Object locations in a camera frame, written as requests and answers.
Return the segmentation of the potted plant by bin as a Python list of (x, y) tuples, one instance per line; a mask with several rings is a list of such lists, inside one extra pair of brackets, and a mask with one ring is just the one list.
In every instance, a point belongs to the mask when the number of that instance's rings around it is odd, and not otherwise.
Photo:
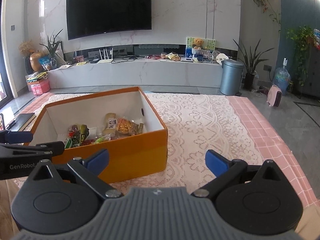
[(256, 70), (257, 65), (261, 62), (268, 61), (268, 59), (263, 59), (262, 56), (267, 52), (274, 50), (274, 48), (258, 51), (261, 42), (261, 40), (259, 40), (254, 48), (250, 46), (247, 50), (242, 40), (239, 40), (239, 42), (236, 42), (236, 40), (233, 41), (238, 48), (238, 52), (240, 52), (240, 54), (243, 57), (243, 59), (239, 58), (239, 60), (244, 64), (244, 67), (246, 69), (244, 89), (251, 90), (253, 87), (253, 81), (255, 77), (254, 72)]

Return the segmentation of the grey drawer cabinet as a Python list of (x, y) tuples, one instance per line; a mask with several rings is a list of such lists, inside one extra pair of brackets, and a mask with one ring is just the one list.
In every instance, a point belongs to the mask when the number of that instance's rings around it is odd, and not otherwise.
[(298, 86), (298, 91), (304, 95), (319, 98), (319, 50), (312, 47), (307, 65), (307, 78), (304, 86)]

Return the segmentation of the white marble tv bench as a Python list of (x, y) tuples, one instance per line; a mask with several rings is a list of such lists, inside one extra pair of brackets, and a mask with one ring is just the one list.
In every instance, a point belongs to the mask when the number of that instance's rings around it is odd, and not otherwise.
[(221, 78), (222, 67), (217, 63), (152, 59), (90, 63), (48, 72), (51, 88), (120, 85), (219, 88)]

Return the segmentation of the green sausage snack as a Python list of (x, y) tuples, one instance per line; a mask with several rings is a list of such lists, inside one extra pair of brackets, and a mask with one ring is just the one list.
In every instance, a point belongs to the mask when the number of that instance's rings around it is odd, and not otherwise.
[(73, 146), (73, 141), (71, 138), (67, 138), (64, 142), (65, 149), (69, 149)]

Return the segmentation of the green transparent snack bag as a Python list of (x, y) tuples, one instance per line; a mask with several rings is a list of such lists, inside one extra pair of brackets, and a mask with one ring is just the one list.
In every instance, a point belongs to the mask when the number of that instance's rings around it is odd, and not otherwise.
[(107, 142), (107, 141), (110, 141), (110, 140), (111, 140), (111, 135), (110, 134), (106, 134), (106, 135), (103, 135), (102, 137), (99, 137), (94, 143), (95, 144), (100, 144), (100, 143)]

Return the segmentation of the clear mixed snack packet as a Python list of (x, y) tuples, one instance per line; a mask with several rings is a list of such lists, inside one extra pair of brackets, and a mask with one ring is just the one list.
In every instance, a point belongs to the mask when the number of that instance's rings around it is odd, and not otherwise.
[(78, 131), (78, 125), (72, 125), (71, 127), (68, 128), (68, 136), (72, 138), (77, 131)]

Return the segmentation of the black notebook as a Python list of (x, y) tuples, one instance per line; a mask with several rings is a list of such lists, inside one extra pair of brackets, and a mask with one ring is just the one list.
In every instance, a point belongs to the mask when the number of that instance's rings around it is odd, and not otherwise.
[(10, 124), (8, 124), (6, 130), (13, 132), (23, 131), (35, 119), (35, 117), (35, 113), (19, 114)]

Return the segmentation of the teddy bear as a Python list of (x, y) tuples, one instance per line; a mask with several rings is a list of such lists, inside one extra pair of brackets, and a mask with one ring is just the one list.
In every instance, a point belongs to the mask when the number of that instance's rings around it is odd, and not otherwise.
[(201, 38), (193, 39), (193, 48), (194, 49), (203, 49), (204, 40)]

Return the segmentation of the white wifi router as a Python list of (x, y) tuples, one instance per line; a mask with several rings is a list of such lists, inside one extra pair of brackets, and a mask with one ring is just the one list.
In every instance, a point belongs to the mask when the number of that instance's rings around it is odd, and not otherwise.
[(99, 50), (100, 59), (98, 63), (111, 63), (113, 61), (113, 48)]

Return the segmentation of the pink space heater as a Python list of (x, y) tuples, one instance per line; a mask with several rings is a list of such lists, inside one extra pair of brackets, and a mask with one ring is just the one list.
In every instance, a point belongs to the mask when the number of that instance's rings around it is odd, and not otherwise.
[(267, 95), (267, 102), (269, 106), (278, 107), (280, 105), (281, 97), (282, 97), (281, 89), (278, 86), (273, 85), (269, 89), (268, 95)]

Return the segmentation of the green poster board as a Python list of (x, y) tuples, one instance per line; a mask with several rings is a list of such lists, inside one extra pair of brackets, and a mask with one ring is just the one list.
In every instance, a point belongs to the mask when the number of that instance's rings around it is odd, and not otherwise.
[(187, 48), (200, 48), (204, 50), (215, 50), (216, 40), (199, 38), (199, 37), (187, 37), (186, 47)]

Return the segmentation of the blue water bottle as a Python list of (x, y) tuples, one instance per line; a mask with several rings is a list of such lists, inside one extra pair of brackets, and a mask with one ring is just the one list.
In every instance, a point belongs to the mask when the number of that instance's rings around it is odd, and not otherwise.
[(287, 58), (283, 59), (283, 66), (279, 67), (274, 72), (273, 84), (276, 85), (283, 94), (286, 93), (287, 87), (290, 83), (291, 76), (287, 71)]

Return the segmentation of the orange cardboard box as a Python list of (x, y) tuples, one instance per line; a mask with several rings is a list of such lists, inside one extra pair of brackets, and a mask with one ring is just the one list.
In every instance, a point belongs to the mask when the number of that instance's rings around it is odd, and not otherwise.
[(31, 145), (64, 141), (72, 125), (103, 129), (108, 113), (137, 124), (143, 123), (142, 134), (69, 148), (62, 155), (53, 157), (52, 162), (64, 164), (74, 157), (86, 159), (105, 148), (109, 153), (109, 164), (99, 177), (107, 183), (164, 171), (168, 159), (168, 129), (139, 87), (72, 95), (46, 104), (31, 127)]

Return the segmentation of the white backed snack packet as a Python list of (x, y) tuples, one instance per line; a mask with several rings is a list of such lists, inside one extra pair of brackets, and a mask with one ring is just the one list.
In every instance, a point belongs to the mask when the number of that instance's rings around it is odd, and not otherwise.
[(99, 137), (101, 137), (101, 129), (99, 127), (92, 127), (89, 128), (89, 134), (86, 138), (87, 140), (97, 140)]

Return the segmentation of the hanging ivy plant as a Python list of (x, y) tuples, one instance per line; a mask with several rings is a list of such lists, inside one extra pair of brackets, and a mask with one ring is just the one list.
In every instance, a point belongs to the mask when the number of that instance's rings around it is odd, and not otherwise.
[(294, 42), (293, 55), (293, 77), (294, 82), (299, 87), (305, 85), (308, 77), (308, 60), (312, 47), (317, 47), (317, 38), (315, 30), (309, 25), (297, 27), (295, 29), (287, 29), (287, 38)]

